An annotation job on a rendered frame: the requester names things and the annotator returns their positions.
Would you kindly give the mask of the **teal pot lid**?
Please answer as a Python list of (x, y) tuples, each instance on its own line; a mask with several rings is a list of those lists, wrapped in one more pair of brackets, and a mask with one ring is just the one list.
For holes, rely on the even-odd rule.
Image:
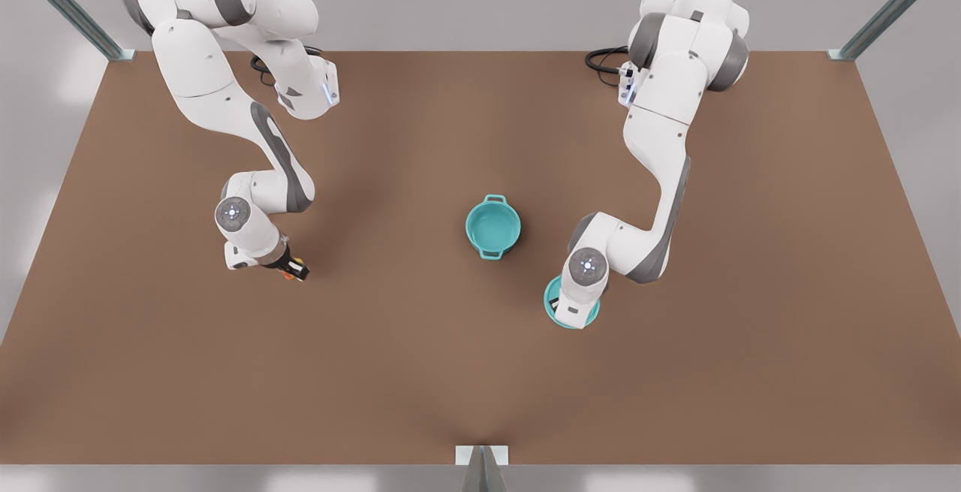
[[(550, 317), (550, 320), (553, 321), (553, 323), (558, 324), (560, 325), (560, 327), (563, 327), (563, 328), (574, 329), (574, 327), (564, 324), (562, 323), (562, 321), (559, 321), (556, 318), (556, 307), (557, 307), (557, 301), (559, 300), (560, 287), (562, 287), (561, 276), (556, 276), (555, 279), (550, 280), (550, 282), (548, 283), (548, 285), (544, 290), (544, 296), (543, 296), (544, 309), (546, 311), (546, 314), (548, 314), (548, 316)], [(600, 311), (600, 309), (601, 309), (601, 302), (598, 300), (597, 303), (594, 304), (592, 310), (590, 311), (590, 314), (587, 315), (586, 325), (590, 325), (591, 323), (593, 323), (595, 318), (598, 316), (598, 311)]]

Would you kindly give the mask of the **silver frame post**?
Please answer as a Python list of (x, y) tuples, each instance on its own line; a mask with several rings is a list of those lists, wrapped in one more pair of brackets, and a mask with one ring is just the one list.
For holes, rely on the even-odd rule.
[(917, 0), (888, 0), (841, 48), (831, 48), (827, 57), (835, 62), (854, 62), (889, 29)]
[(111, 62), (134, 60), (135, 50), (122, 48), (93, 20), (76, 0), (47, 0), (68, 22), (92, 44), (100, 54)]
[(461, 492), (508, 492), (501, 472), (509, 464), (508, 446), (457, 446), (454, 464), (466, 466)]

